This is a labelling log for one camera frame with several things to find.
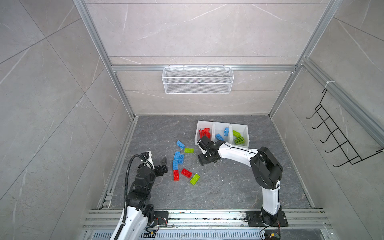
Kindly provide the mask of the blue lego brick pair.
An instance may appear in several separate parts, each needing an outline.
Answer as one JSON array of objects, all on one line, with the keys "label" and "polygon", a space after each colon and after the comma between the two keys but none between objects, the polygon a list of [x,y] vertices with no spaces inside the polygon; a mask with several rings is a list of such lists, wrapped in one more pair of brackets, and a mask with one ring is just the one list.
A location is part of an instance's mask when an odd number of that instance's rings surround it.
[{"label": "blue lego brick pair", "polygon": [[178,159],[178,164],[183,165],[184,164],[184,158],[185,156],[183,154],[180,154],[179,159]]},{"label": "blue lego brick pair", "polygon": [[181,155],[181,152],[176,151],[176,152],[175,152],[175,155],[174,155],[174,160],[175,160],[175,161],[178,161],[178,160],[180,159],[180,155]]}]

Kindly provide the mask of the green lego brick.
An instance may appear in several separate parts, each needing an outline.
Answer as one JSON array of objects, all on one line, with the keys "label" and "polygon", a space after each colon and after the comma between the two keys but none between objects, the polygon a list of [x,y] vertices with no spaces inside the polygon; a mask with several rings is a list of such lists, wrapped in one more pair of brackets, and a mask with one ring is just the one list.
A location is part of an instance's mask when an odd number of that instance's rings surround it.
[{"label": "green lego brick", "polygon": [[239,132],[233,130],[233,136],[236,138],[240,138],[242,135]]},{"label": "green lego brick", "polygon": [[185,148],[184,152],[185,153],[194,153],[194,149],[193,148]]},{"label": "green lego brick", "polygon": [[245,139],[244,139],[243,137],[236,138],[236,139],[234,139],[234,143],[235,143],[236,145],[242,145],[242,144],[245,143]]},{"label": "green lego brick", "polygon": [[190,183],[194,186],[199,179],[200,179],[200,175],[194,174],[194,176],[190,179]]}]

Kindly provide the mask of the red lego brick small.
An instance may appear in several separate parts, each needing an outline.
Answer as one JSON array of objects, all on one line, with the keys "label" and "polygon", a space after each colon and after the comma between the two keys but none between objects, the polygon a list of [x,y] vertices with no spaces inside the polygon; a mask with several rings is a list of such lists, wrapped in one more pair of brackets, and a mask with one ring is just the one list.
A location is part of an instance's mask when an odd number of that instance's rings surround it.
[{"label": "red lego brick small", "polygon": [[193,173],[188,171],[187,169],[182,169],[181,174],[188,179],[190,179],[193,176]]}]

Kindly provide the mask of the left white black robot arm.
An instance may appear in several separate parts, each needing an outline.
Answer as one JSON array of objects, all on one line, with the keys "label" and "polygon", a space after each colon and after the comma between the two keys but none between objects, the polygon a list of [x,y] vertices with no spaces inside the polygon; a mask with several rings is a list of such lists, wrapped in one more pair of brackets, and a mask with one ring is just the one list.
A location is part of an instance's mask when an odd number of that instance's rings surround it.
[{"label": "left white black robot arm", "polygon": [[154,234],[157,228],[167,225],[166,220],[159,224],[154,205],[150,204],[151,189],[156,177],[167,172],[165,165],[154,169],[139,165],[135,181],[130,187],[125,186],[124,208],[111,236],[112,240],[137,240],[143,232]]}]

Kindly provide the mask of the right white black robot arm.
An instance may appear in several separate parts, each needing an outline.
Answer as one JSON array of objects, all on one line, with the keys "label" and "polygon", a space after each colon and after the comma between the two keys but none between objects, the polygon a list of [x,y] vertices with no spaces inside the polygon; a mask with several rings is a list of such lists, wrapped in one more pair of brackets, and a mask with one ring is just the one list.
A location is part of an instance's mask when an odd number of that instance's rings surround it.
[{"label": "right white black robot arm", "polygon": [[256,182],[262,188],[261,219],[263,223],[271,226],[278,221],[278,216],[282,212],[280,183],[283,167],[268,148],[246,149],[221,140],[213,142],[206,136],[198,140],[197,144],[202,151],[198,155],[202,166],[215,163],[220,159],[229,159],[250,167]]}]

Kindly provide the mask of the white middle plastic bin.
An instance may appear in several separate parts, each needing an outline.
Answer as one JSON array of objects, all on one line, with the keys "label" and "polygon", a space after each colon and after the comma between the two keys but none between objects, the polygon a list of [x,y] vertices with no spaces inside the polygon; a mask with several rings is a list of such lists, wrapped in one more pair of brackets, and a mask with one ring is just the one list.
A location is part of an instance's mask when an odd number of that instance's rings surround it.
[{"label": "white middle plastic bin", "polygon": [[[215,135],[216,134],[220,134],[224,138],[224,141],[226,141],[229,144],[233,144],[233,133],[232,133],[233,128],[232,128],[232,125],[229,124],[229,123],[220,123],[220,122],[214,122],[214,123],[215,123]],[[224,136],[225,128],[229,128],[230,129],[228,137]]]}]

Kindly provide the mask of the white plastic bin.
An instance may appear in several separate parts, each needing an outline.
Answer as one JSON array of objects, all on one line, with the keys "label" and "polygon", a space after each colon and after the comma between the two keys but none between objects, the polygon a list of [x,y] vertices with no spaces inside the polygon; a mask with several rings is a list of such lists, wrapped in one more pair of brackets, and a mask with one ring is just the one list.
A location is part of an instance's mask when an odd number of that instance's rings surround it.
[{"label": "white plastic bin", "polygon": [[[229,123],[220,123],[220,122],[214,122],[214,123],[215,123],[215,135],[216,134],[220,134],[224,138],[224,141],[226,141],[229,144],[233,144],[233,133],[232,133],[233,128],[232,128],[232,125],[229,124]],[[229,128],[230,129],[228,137],[224,136],[225,128]]]},{"label": "white plastic bin", "polygon": [[211,141],[215,139],[215,123],[209,121],[198,121],[196,134],[195,134],[195,144],[202,137],[208,137]]},{"label": "white plastic bin", "polygon": [[230,144],[249,148],[250,137],[247,125],[230,124]]}]

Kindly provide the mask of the white left plastic bin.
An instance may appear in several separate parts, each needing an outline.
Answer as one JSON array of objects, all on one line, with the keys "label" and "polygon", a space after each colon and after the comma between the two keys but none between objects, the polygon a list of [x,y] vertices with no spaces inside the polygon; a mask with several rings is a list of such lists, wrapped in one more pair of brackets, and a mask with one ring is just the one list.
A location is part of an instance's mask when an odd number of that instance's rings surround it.
[{"label": "white left plastic bin", "polygon": [[198,121],[196,134],[195,134],[195,144],[202,137],[208,137],[211,141],[215,139],[215,123],[209,121]]}]

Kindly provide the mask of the white right plastic bin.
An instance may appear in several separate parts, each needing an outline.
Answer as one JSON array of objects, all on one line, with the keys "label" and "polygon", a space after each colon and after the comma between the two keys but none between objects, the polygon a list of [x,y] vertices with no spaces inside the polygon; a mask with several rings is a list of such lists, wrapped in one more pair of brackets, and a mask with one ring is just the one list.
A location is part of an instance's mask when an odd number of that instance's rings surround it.
[{"label": "white right plastic bin", "polygon": [[249,148],[250,137],[247,125],[230,124],[230,144]]}]

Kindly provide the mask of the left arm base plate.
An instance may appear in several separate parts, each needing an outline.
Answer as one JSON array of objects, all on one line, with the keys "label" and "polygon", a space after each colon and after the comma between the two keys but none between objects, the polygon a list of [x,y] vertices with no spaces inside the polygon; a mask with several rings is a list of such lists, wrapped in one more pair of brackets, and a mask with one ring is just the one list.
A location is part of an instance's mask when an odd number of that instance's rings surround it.
[{"label": "left arm base plate", "polygon": [[151,215],[149,215],[147,227],[167,227],[168,221],[169,211],[154,211]]}]

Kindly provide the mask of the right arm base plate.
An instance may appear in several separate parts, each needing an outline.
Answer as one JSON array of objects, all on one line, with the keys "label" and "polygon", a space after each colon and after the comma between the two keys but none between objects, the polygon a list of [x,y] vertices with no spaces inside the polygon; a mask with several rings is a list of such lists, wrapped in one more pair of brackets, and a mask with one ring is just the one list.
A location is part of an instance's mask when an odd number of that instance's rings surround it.
[{"label": "right arm base plate", "polygon": [[243,219],[249,227],[288,227],[289,223],[285,213],[278,210],[275,215],[270,215],[264,210],[246,211],[246,217]]}]

